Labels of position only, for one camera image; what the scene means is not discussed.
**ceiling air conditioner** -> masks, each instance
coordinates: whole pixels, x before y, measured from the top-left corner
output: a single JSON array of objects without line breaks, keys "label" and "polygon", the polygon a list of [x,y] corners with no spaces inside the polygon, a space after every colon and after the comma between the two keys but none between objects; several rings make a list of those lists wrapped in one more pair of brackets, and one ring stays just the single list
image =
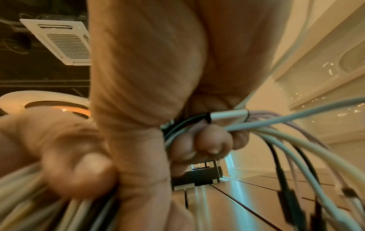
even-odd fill
[{"label": "ceiling air conditioner", "polygon": [[83,22],[20,19],[66,65],[91,65],[90,34]]}]

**wooden floor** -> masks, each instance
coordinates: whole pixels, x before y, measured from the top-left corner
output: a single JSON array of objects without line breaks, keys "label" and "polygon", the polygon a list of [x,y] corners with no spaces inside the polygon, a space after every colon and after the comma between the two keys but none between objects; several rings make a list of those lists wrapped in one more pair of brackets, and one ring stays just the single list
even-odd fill
[{"label": "wooden floor", "polygon": [[[333,181],[324,171],[318,171],[326,195],[341,209],[349,210],[337,195]],[[289,187],[292,176],[286,174]],[[307,222],[314,212],[314,193],[299,173],[302,202]],[[276,174],[249,177],[213,185],[203,185],[173,192],[173,200],[185,206],[195,217],[199,231],[205,230],[294,230],[284,219],[277,192],[280,185]]]}]

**skin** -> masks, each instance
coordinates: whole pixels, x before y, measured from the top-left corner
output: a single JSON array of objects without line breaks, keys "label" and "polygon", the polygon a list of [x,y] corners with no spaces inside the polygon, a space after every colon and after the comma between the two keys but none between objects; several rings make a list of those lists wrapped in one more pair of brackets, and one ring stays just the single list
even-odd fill
[{"label": "skin", "polygon": [[0,174],[40,159],[45,179],[63,196],[95,198],[118,182],[119,230],[194,230],[191,215],[171,201],[170,176],[242,148],[248,133],[201,122],[166,153],[159,126],[230,110],[254,91],[266,78],[291,1],[88,4],[97,129],[48,108],[1,117],[0,158],[11,164]]}]

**dark ceiling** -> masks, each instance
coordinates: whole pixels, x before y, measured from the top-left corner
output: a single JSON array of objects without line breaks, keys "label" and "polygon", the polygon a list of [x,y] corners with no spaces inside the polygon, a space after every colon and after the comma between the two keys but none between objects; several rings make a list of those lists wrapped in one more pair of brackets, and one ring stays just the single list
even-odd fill
[{"label": "dark ceiling", "polygon": [[[11,21],[19,20],[21,13],[35,18],[41,14],[78,16],[85,11],[85,0],[0,1],[0,17]],[[32,41],[29,53],[18,54],[2,43],[13,34],[8,25],[0,23],[0,96],[14,91],[40,90],[88,97],[89,66],[63,64],[31,34],[27,34]]]}]

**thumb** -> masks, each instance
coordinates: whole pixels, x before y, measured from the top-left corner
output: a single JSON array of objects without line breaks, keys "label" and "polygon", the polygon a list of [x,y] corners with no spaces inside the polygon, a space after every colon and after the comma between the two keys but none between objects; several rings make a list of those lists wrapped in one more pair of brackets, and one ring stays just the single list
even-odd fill
[{"label": "thumb", "polygon": [[7,163],[0,174],[40,159],[44,178],[65,197],[99,197],[117,181],[95,126],[70,112],[37,107],[3,116],[0,143],[1,163]]}]

